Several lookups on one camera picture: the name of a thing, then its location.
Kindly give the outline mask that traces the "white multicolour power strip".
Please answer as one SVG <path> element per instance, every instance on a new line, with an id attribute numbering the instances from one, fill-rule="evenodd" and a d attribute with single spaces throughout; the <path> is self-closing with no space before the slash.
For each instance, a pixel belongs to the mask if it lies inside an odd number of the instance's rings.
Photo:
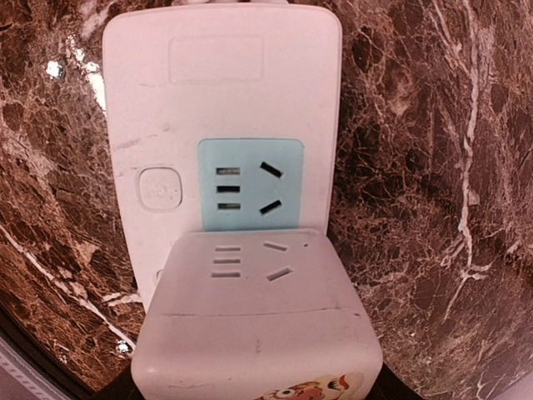
<path id="1" fill-rule="evenodd" d="M 112 172 L 148 307 L 197 231 L 326 231 L 342 28 L 323 8 L 205 2 L 125 12 L 102 37 Z"/>

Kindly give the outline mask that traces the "white cube socket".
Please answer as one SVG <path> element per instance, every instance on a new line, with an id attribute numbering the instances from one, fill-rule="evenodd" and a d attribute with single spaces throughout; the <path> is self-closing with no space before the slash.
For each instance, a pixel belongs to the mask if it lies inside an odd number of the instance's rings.
<path id="1" fill-rule="evenodd" d="M 382 362 L 323 232 L 198 232 L 169 254 L 131 370 L 146 399 L 363 399 Z"/>

